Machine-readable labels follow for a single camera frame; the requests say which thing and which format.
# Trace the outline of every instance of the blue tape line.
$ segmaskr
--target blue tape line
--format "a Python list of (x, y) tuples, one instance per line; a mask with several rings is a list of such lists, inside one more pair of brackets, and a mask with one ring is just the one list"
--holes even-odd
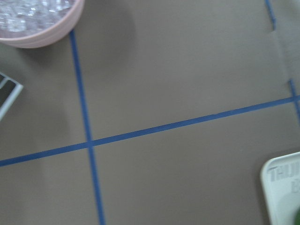
[(289, 80), (289, 84), (290, 84), (290, 87), (291, 87), (292, 98), (293, 98), (293, 102), (294, 102), (294, 105), (295, 105), (295, 108), (296, 108), (296, 112), (297, 112), (297, 116), (298, 116), (298, 120), (299, 120), (299, 124), (300, 124), (300, 108), (299, 108), (295, 83), (294, 83), (293, 79)]
[(99, 219), (99, 223), (101, 225), (105, 225), (104, 209), (103, 209), (103, 204), (102, 204), (102, 199), (101, 199), (101, 189), (100, 189), (100, 183), (99, 183), (99, 179), (98, 179), (94, 147), (91, 144), (92, 135), (91, 135), (91, 129), (90, 129), (89, 114), (88, 114), (88, 108), (87, 108), (87, 104), (86, 104), (86, 100), (85, 100), (84, 85), (83, 85), (83, 79), (82, 79), (82, 73), (81, 73), (81, 67), (80, 67), (80, 62), (79, 62), (79, 57), (78, 57), (78, 50), (77, 50), (77, 44), (76, 44), (74, 30), (72, 30), (70, 32), (70, 41), (71, 41), (71, 46), (72, 46), (74, 67), (75, 67), (77, 85), (78, 85), (78, 90), (79, 90), (83, 123), (84, 123), (84, 128), (85, 128), (85, 133), (86, 133), (86, 139), (87, 139), (87, 143), (88, 143), (90, 169), (91, 169), (91, 175), (92, 175), (94, 191), (95, 191), (98, 219)]
[(184, 126), (188, 126), (188, 125), (192, 125), (192, 124), (196, 124), (196, 123), (202, 123), (202, 122), (206, 122), (209, 120), (216, 120), (216, 119), (220, 119), (220, 118), (224, 118), (224, 117), (228, 117), (228, 116), (233, 116), (233, 115), (238, 115), (238, 114), (256, 111), (256, 110), (260, 110), (260, 109), (265, 109), (265, 108), (269, 108), (269, 107), (274, 107), (274, 106), (278, 106), (278, 105), (283, 105), (283, 104), (291, 103), (291, 102), (293, 102), (293, 100), (294, 100), (294, 98), (288, 97), (288, 98), (284, 98), (284, 99), (280, 99), (280, 100), (275, 100), (272, 102), (248, 106), (248, 107), (235, 109), (235, 110), (231, 110), (231, 111), (226, 111), (226, 112), (221, 112), (218, 114), (202, 116), (202, 117), (198, 117), (195, 119), (184, 120), (184, 121), (170, 123), (170, 124), (166, 124), (166, 125), (162, 125), (162, 126), (158, 126), (158, 127), (152, 127), (152, 128), (148, 128), (148, 129), (144, 129), (144, 130), (134, 131), (134, 132), (130, 132), (130, 133), (122, 134), (122, 135), (116, 135), (116, 136), (112, 136), (112, 137), (102, 138), (102, 139), (94, 140), (94, 141), (92, 141), (92, 143), (94, 146), (97, 146), (97, 145), (117, 142), (117, 141), (129, 139), (129, 138), (134, 138), (134, 137), (149, 135), (149, 134), (166, 131), (166, 130), (170, 130), (170, 129), (180, 128), (180, 127), (184, 127)]
[(226, 111), (226, 112), (221, 112), (221, 113), (214, 114), (214, 115), (202, 116), (202, 117), (198, 117), (195, 119), (184, 120), (184, 121), (166, 124), (166, 125), (162, 125), (162, 126), (158, 126), (158, 127), (134, 131), (134, 132), (130, 132), (130, 133), (122, 134), (122, 135), (106, 137), (106, 138), (94, 140), (89, 143), (85, 142), (85, 143), (70, 145), (70, 146), (62, 147), (62, 148), (58, 148), (58, 149), (42, 151), (39, 153), (34, 153), (34, 154), (26, 155), (26, 156), (5, 159), (5, 160), (0, 161), (0, 167), (6, 166), (6, 165), (11, 165), (11, 164), (16, 164), (16, 163), (21, 163), (21, 162), (25, 162), (25, 161), (29, 161), (29, 160), (34, 160), (34, 159), (38, 159), (38, 158), (54, 156), (54, 155), (58, 155), (58, 154), (65, 153), (65, 152), (85, 149), (85, 148), (90, 147), (90, 145), (98, 146), (98, 145), (102, 145), (102, 144), (108, 144), (108, 143), (112, 143), (112, 142), (126, 140), (129, 138), (139, 137), (139, 136), (153, 134), (153, 133), (157, 133), (157, 132), (161, 132), (161, 131), (165, 131), (165, 130), (170, 130), (170, 129), (180, 128), (180, 127), (193, 125), (193, 124), (197, 124), (197, 123), (202, 123), (202, 122), (206, 122), (209, 120), (216, 120), (216, 119), (220, 119), (220, 118), (224, 118), (224, 117), (228, 117), (228, 116), (238, 115), (238, 114), (247, 113), (247, 112), (256, 111), (256, 110), (265, 109), (265, 108), (270, 108), (270, 107), (275, 107), (278, 105), (284, 105), (284, 104), (294, 102), (295, 99), (297, 101), (300, 101), (300, 96), (288, 97), (288, 98), (284, 98), (284, 99), (280, 99), (280, 100), (275, 100), (272, 102), (248, 106), (245, 108), (240, 108), (240, 109)]
[(66, 146), (66, 147), (62, 147), (62, 148), (33, 153), (33, 154), (26, 155), (26, 156), (19, 156), (19, 157), (15, 157), (15, 158), (4, 159), (4, 160), (0, 161), (0, 167), (12, 165), (12, 164), (16, 164), (16, 163), (22, 163), (22, 162), (26, 162), (26, 161), (30, 161), (30, 160), (34, 160), (34, 159), (38, 159), (38, 158), (55, 156), (55, 155), (66, 153), (66, 152), (85, 149), (87, 147), (88, 147), (88, 144), (86, 142), (84, 142), (84, 143), (74, 144), (74, 145), (70, 145), (70, 146)]
[(270, 16), (271, 22), (273, 24), (273, 30), (276, 30), (277, 21), (276, 21), (276, 17), (275, 17), (272, 5), (270, 3), (270, 0), (265, 0), (265, 2), (266, 2), (266, 6), (268, 8), (268, 11), (269, 11), (269, 16)]

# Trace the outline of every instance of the clear beads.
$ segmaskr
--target clear beads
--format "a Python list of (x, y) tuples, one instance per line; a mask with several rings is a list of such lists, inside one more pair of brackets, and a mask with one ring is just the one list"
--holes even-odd
[(1, 0), (0, 38), (38, 33), (59, 21), (75, 0)]

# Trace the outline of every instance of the bowl rim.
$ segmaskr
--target bowl rim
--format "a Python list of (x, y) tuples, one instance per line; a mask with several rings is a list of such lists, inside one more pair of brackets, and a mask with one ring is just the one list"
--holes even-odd
[(81, 1), (83, 0), (75, 0), (75, 3), (74, 5), (70, 8), (70, 10), (67, 12), (67, 14), (65, 14), (64, 17), (62, 17), (60, 20), (58, 20), (55, 24), (53, 24), (52, 26), (48, 27), (47, 29), (45, 30), (42, 30), (38, 33), (35, 33), (35, 34), (31, 34), (31, 35), (28, 35), (28, 36), (24, 36), (24, 37), (13, 37), (13, 38), (7, 38), (7, 37), (0, 37), (0, 41), (9, 41), (9, 42), (13, 42), (13, 41), (22, 41), (22, 40), (27, 40), (27, 39), (31, 39), (31, 38), (35, 38), (37, 36), (40, 36), (40, 35), (43, 35), (43, 34), (46, 34), (48, 33), (50, 30), (53, 30), (55, 27), (58, 27), (60, 26), (62, 23), (64, 23), (64, 21), (70, 17), (74, 11), (77, 10), (77, 7), (78, 5), (81, 3)]

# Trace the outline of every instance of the white container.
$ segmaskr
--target white container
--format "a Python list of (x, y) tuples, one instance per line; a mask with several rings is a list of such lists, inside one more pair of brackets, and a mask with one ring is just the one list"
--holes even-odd
[(53, 44), (66, 36), (77, 24), (85, 0), (77, 0), (67, 14), (53, 26), (33, 35), (17, 38), (0, 38), (0, 42), (18, 48), (39, 48)]
[(300, 152), (273, 158), (261, 170), (272, 225), (294, 225), (300, 209)]

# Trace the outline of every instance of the painter's tape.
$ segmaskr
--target painter's tape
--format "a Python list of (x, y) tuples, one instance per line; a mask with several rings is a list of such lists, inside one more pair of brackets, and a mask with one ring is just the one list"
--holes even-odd
[(47, 150), (47, 151), (41, 151), (41, 152), (37, 152), (37, 153), (25, 155), (25, 156), (19, 156), (19, 157), (15, 157), (15, 158), (4, 159), (4, 160), (0, 161), (0, 167), (7, 166), (7, 165), (12, 165), (12, 164), (17, 164), (17, 163), (22, 163), (22, 162), (26, 162), (26, 161), (31, 161), (31, 160), (34, 160), (34, 159), (45, 158), (45, 157), (49, 157), (49, 156), (55, 156), (55, 155), (62, 154), (62, 153), (67, 153), (67, 152), (71, 152), (71, 151), (85, 149), (87, 147), (88, 147), (88, 144), (86, 142), (84, 142), (84, 143), (80, 143), (80, 144), (69, 145), (69, 146), (62, 147), (62, 148), (57, 148), (57, 149), (52, 149), (52, 150)]
[(268, 9), (268, 12), (269, 12), (271, 22), (273, 24), (273, 30), (276, 30), (276, 17), (275, 17), (275, 14), (274, 14), (273, 7), (271, 5), (270, 0), (265, 0), (265, 2), (266, 2), (266, 6), (267, 6), (267, 9)]
[(300, 108), (299, 108), (295, 83), (294, 83), (293, 79), (289, 80), (289, 84), (290, 84), (290, 88), (291, 88), (291, 92), (292, 92), (293, 102), (294, 102), (294, 105), (295, 105), (295, 108), (296, 108), (296, 113), (297, 113), (298, 120), (299, 120), (299, 123), (300, 123)]
[(94, 191), (95, 191), (98, 219), (99, 219), (100, 225), (105, 225), (105, 215), (104, 215), (104, 209), (103, 209), (103, 204), (102, 204), (102, 200), (101, 200), (101, 189), (100, 189), (98, 172), (97, 172), (97, 163), (96, 163), (96, 159), (95, 159), (94, 147), (91, 144), (92, 134), (91, 134), (91, 129), (90, 129), (90, 120), (89, 120), (88, 108), (87, 108), (87, 103), (86, 103), (85, 94), (84, 94), (84, 85), (83, 85), (83, 79), (82, 79), (82, 73), (81, 73), (81, 67), (80, 67), (80, 62), (79, 62), (79, 57), (78, 57), (78, 50), (77, 50), (77, 44), (76, 44), (74, 30), (70, 32), (70, 41), (71, 41), (71, 47), (72, 47), (72, 53), (73, 53), (77, 85), (78, 85), (78, 90), (79, 90), (80, 104), (81, 104), (81, 109), (82, 109), (82, 118), (83, 118), (83, 123), (84, 123), (86, 139), (87, 139), (87, 143), (88, 143), (90, 169), (91, 169), (91, 175), (92, 175)]
[(139, 131), (134, 131), (134, 132), (130, 132), (130, 133), (122, 134), (122, 135), (116, 135), (116, 136), (112, 136), (112, 137), (102, 138), (102, 139), (94, 140), (94, 141), (92, 141), (92, 143), (94, 146), (96, 146), (96, 145), (117, 142), (117, 141), (129, 139), (129, 138), (134, 138), (134, 137), (138, 137), (138, 136), (149, 135), (149, 134), (153, 134), (153, 133), (157, 133), (157, 132), (180, 128), (180, 127), (193, 125), (193, 124), (197, 124), (197, 123), (202, 123), (202, 122), (206, 122), (206, 121), (210, 121), (210, 120), (217, 120), (217, 119), (224, 118), (224, 117), (229, 117), (229, 116), (247, 113), (247, 112), (251, 112), (251, 111), (256, 111), (256, 110), (260, 110), (260, 109), (275, 107), (278, 105), (291, 103), (291, 102), (293, 102), (293, 99), (294, 98), (292, 98), (292, 97), (288, 97), (288, 98), (284, 98), (284, 99), (280, 99), (280, 100), (275, 100), (272, 102), (248, 106), (248, 107), (235, 109), (235, 110), (231, 110), (231, 111), (226, 111), (226, 112), (221, 112), (218, 114), (202, 116), (202, 117), (198, 117), (198, 118), (194, 118), (194, 119), (190, 119), (190, 120), (184, 120), (184, 121), (180, 121), (180, 122), (170, 123), (170, 124), (161, 125), (158, 127), (152, 127), (152, 128), (148, 128), (148, 129), (144, 129), (144, 130), (139, 130)]
[(113, 143), (113, 142), (117, 142), (117, 141), (126, 140), (126, 139), (129, 139), (129, 138), (139, 137), (139, 136), (143, 136), (143, 135), (149, 135), (149, 134), (158, 133), (158, 132), (171, 130), (171, 129), (175, 129), (175, 128), (180, 128), (180, 127), (184, 127), (184, 126), (188, 126), (188, 125), (202, 123), (202, 122), (206, 122), (206, 121), (210, 121), (210, 120), (217, 120), (217, 119), (221, 119), (221, 118), (224, 118), (224, 117), (229, 117), (229, 116), (234, 116), (234, 115), (238, 115), (238, 114), (248, 113), (248, 112), (251, 112), (251, 111), (266, 109), (266, 108), (270, 108), (270, 107), (275, 107), (275, 106), (278, 106), (278, 105), (284, 105), (284, 104), (294, 102), (295, 99), (297, 101), (300, 101), (300, 96), (296, 96), (296, 98), (293, 98), (293, 97), (283, 98), (283, 99), (275, 100), (275, 101), (272, 101), (272, 102), (261, 103), (261, 104), (258, 104), (258, 105), (253, 105), (253, 106), (248, 106), (248, 107), (235, 109), (235, 110), (231, 110), (231, 111), (221, 112), (221, 113), (218, 113), (218, 114), (202, 116), (202, 117), (198, 117), (198, 118), (194, 118), (194, 119), (190, 119), (190, 120), (184, 120), (184, 121), (180, 121), (180, 122), (161, 125), (161, 126), (158, 126), (158, 127), (152, 127), (152, 128), (148, 128), (148, 129), (144, 129), (144, 130), (138, 130), (138, 131), (125, 133), (125, 134), (121, 134), (121, 135), (101, 138), (101, 139), (98, 139), (98, 140), (91, 141), (90, 143), (84, 142), (84, 143), (81, 143), (81, 144), (70, 145), (70, 146), (66, 146), (66, 147), (62, 147), (62, 148), (58, 148), (58, 149), (53, 149), (53, 150), (48, 150), (48, 151), (42, 151), (42, 152), (39, 152), (39, 153), (34, 153), (34, 154), (26, 155), (26, 156), (20, 156), (20, 157), (11, 158), (11, 159), (5, 159), (5, 160), (0, 161), (0, 167), (1, 166), (6, 166), (6, 165), (11, 165), (11, 164), (16, 164), (16, 163), (21, 163), (21, 162), (25, 162), (25, 161), (30, 161), (30, 160), (34, 160), (34, 159), (38, 159), (38, 158), (54, 156), (54, 155), (58, 155), (58, 154), (65, 153), (65, 152), (85, 149), (85, 148), (88, 148), (89, 145), (98, 146), (98, 145)]

